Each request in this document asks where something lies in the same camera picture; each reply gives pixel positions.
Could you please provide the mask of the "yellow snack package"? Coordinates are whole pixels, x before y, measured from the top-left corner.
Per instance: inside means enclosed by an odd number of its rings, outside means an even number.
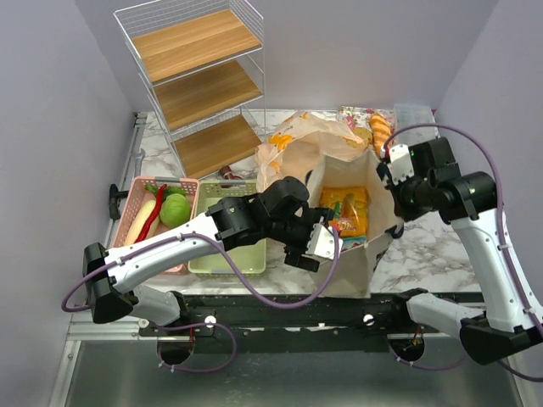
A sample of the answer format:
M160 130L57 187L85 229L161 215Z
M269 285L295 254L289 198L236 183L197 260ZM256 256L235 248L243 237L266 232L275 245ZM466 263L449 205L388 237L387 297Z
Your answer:
M365 187L324 187L319 204L334 212L335 220L367 218L369 196Z

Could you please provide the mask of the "orange baguette bread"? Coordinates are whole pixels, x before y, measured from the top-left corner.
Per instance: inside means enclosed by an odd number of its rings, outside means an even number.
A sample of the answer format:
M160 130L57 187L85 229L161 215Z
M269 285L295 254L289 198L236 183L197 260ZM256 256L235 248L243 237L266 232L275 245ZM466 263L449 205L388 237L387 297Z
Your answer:
M392 134L387 120L381 114L373 114L369 119L372 130L372 144L376 155L379 157L385 142Z

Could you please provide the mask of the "orange plastic grocery bag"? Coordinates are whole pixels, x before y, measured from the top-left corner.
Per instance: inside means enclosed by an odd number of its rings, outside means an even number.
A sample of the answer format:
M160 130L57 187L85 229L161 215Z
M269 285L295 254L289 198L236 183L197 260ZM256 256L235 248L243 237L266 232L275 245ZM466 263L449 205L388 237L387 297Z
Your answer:
M345 123L325 120L298 111L284 120L255 150L256 189L266 190L273 182L292 176L304 181L328 156L351 161L369 146Z

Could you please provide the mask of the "green vegetable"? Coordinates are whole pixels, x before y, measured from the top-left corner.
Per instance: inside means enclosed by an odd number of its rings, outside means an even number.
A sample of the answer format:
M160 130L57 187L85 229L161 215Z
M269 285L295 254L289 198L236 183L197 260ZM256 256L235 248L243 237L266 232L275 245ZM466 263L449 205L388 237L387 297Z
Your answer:
M181 194L171 194L162 203L160 209L161 222L175 228L189 221L191 206L188 200Z

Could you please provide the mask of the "white daikon radish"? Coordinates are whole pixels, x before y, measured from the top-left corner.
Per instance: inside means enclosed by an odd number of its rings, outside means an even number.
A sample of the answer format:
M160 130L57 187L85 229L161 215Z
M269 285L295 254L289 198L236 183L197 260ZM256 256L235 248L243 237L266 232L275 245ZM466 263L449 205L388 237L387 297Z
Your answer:
M181 194L186 198L186 193L180 187L169 187L163 184L157 188L153 185L147 185L146 188L154 195L137 213L137 217L132 221L130 229L126 235L124 245L139 243L149 237L153 237L160 224L160 209L162 203L171 194Z

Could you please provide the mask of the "teal snack package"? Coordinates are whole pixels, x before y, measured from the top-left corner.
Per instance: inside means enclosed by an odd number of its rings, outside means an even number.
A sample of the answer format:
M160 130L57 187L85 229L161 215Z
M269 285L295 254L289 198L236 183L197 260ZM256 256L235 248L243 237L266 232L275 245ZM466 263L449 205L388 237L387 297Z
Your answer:
M359 237L342 237L342 248L341 252L351 250L360 246L364 246L367 242L366 236Z

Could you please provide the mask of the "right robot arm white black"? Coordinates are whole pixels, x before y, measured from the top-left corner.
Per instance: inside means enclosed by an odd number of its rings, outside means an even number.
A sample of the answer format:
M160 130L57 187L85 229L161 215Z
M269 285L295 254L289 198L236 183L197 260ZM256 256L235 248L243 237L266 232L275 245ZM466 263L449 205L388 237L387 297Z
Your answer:
M496 181L481 171L462 175L444 137L385 148L377 173L403 221L436 211L452 227L467 252L485 305L470 308L416 288L394 297L392 326L400 332L430 326L458 339L481 365L541 343L542 305L508 235Z

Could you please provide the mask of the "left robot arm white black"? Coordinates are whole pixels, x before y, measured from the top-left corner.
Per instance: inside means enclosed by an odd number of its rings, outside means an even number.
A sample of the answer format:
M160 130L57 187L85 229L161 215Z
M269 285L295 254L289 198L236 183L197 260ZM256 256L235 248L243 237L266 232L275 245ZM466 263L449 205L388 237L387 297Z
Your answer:
M316 272L320 259L339 262L343 242L329 224L332 218L331 209L310 207L306 186L288 176L264 192L223 198L189 222L146 241L112 249L89 246L87 254L97 254L101 263L85 281L92 320L105 324L134 316L180 334L188 324L186 305L178 294L147 286L148 279L266 238L283 244L285 264Z

